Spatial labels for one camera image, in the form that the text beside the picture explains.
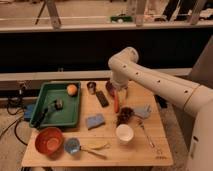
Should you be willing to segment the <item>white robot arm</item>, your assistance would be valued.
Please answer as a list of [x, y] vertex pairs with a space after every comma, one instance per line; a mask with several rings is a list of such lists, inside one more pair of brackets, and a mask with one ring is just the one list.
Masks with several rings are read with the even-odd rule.
[[121, 90], [133, 80], [195, 118], [186, 171], [213, 171], [213, 89], [137, 64], [139, 55], [126, 47], [108, 60], [110, 82]]

